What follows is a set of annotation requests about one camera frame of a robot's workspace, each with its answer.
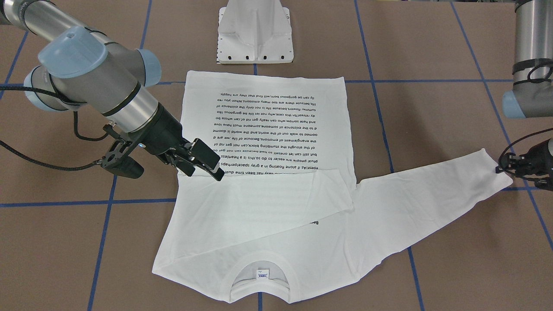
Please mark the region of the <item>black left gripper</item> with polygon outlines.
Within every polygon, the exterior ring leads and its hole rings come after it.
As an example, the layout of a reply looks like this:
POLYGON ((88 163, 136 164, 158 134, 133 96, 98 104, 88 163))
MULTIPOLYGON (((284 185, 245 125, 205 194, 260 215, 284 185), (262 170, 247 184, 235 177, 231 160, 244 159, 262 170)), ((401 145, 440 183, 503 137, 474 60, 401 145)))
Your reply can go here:
POLYGON ((504 150, 499 161, 498 173, 533 181, 535 187, 553 190, 553 141, 545 140, 529 149, 525 154, 516 155, 504 150))

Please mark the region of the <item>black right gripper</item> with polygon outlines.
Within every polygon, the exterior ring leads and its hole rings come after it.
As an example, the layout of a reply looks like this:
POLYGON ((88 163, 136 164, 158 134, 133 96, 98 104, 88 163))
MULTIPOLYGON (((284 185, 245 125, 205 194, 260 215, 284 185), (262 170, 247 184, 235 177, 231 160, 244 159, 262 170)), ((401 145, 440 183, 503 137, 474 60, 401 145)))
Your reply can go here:
POLYGON ((182 136, 182 125, 158 103, 153 119, 144 128, 141 140, 148 153, 155 155, 166 165, 178 168, 191 177, 196 168, 221 181, 225 172, 219 167, 219 156, 202 140, 189 142, 182 136))

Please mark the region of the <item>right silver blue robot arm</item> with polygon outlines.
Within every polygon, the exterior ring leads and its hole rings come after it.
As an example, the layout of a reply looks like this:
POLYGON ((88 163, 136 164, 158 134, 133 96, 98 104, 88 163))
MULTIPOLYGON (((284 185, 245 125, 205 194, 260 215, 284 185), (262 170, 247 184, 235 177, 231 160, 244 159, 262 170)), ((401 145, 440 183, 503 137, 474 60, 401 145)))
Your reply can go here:
POLYGON ((142 144, 187 176, 201 168, 217 181, 223 178, 219 156, 200 139, 183 138, 180 122, 148 92, 161 75, 153 53, 123 47, 49 0, 3 0, 1 23, 48 41, 38 55, 40 66, 23 86, 33 104, 46 111, 91 105, 109 120, 103 129, 114 142, 96 165, 113 175, 139 178, 143 167, 130 153, 142 144))

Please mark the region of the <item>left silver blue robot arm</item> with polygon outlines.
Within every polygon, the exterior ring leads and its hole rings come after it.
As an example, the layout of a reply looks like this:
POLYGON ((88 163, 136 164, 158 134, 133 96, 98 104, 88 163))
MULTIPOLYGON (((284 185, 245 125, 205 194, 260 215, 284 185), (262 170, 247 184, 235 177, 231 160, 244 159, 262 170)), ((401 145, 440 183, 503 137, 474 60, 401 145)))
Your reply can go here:
MULTIPOLYGON (((503 95, 503 113, 508 118, 551 117, 553 115, 553 3, 550 0, 518 0, 515 5, 515 58, 513 88, 503 95)), ((524 154, 505 149, 496 173, 532 181, 535 187, 551 191, 552 140, 532 147, 524 154)))

